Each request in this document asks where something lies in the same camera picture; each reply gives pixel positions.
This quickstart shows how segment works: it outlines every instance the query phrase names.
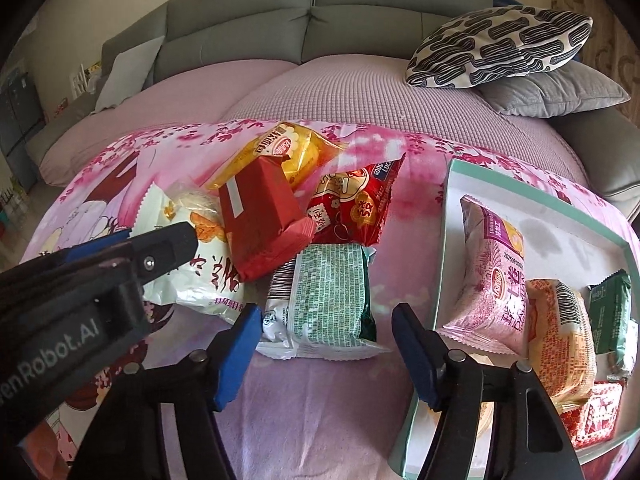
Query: snack package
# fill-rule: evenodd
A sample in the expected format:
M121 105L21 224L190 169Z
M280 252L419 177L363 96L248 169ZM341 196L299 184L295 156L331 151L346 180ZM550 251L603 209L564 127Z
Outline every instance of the snack package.
M472 357L482 365L494 365L491 362L491 359L489 359L486 355L470 354L469 357ZM437 426L440 420L440 412L436 413L431 408L428 408L428 410ZM476 438L480 438L482 434L491 427L493 421L494 404L492 402L483 402L482 404L480 404L480 419L478 420L478 430L476 431Z
M282 171L291 189L296 189L315 168L323 166L344 150L343 142L332 142L299 124L282 122L249 142L207 182L209 189L219 189L260 155L289 155Z
M598 375L619 381L631 375L638 352L638 325L631 320L631 278L620 269L588 288Z
M282 173L281 156L259 156L220 188L231 257L242 282L274 271L311 243L316 229Z
M318 224L313 243L377 244L391 201L391 186L403 161L404 155L322 177L306 210Z
M273 275L257 351L274 359L364 359L376 343L367 267L373 250L310 245Z
M619 383L595 383L583 407L561 413L560 419L575 449L613 437L622 389Z
M255 291L251 285L239 281L231 262L220 208L214 198L201 190L182 188L172 197L173 200L169 199L152 184L140 205L131 235L188 222L196 229L198 251L188 264L147 283L144 299L159 305L178 303L233 323L244 304L254 301Z
M527 293L522 234L475 198L460 199L466 266L454 318L438 329L497 354L526 354Z
M583 406L596 376L596 355L580 293L558 280L527 281L529 361L558 413Z

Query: gray sofa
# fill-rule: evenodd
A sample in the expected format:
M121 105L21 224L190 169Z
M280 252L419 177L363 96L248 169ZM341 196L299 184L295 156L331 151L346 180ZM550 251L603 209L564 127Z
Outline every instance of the gray sofa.
M169 0L104 43L103 78L120 52L162 35L164 44L152 69L154 84L243 59L297 65L337 54L409 59L443 22L491 7L492 1ZM28 150L38 165L58 139L93 110L95 99L84 94L30 141ZM579 156L591 189L634 218L640 208L638 129L609 108L548 123Z

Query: sofa armrest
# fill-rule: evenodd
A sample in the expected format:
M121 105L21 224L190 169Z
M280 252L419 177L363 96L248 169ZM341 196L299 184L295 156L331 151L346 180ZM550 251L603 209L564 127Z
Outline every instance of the sofa armrest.
M640 130L615 108L548 119L580 157L592 189L607 201L640 199Z
M40 166L42 159L56 141L65 134L74 124L79 123L94 111L95 102L98 99L97 92L82 94L73 101L67 108L62 110L60 115L49 122L41 129L33 139L27 142L27 153L37 166Z

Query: screw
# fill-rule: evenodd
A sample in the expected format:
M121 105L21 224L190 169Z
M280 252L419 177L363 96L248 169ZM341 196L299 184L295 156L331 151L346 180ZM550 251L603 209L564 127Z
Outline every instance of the screw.
M532 370L531 365L529 364L529 361L525 361L525 360L517 361L516 368L525 374L528 374Z
M466 359L466 354L462 350L459 350L457 348L449 350L449 353L447 355L449 356L449 359L457 363L461 363Z
M189 354L189 359L194 363L202 363L207 360L207 352L205 350L194 350Z
M153 256L147 256L145 257L142 264L145 266L146 270L154 270L154 267L156 266L156 260L153 258Z
M114 258L113 260L107 260L106 262L102 262L101 264L98 264L98 265L103 269L107 269L109 267L117 267L121 261L122 261L122 258Z
M135 375L140 370L140 365L138 363L127 363L122 368L122 371L127 375Z

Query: red plastic wrapper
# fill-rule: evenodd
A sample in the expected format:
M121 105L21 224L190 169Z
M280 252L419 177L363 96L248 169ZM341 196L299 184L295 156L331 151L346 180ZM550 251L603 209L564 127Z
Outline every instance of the red plastic wrapper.
M231 259L242 282L287 263L309 245L316 223L303 213L282 156L259 156L220 188Z
M403 161L404 155L322 177L306 210L317 224L313 243L377 244L391 201L391 186Z
M622 389L620 383L595 383L583 407L561 413L560 419L575 449L613 437Z

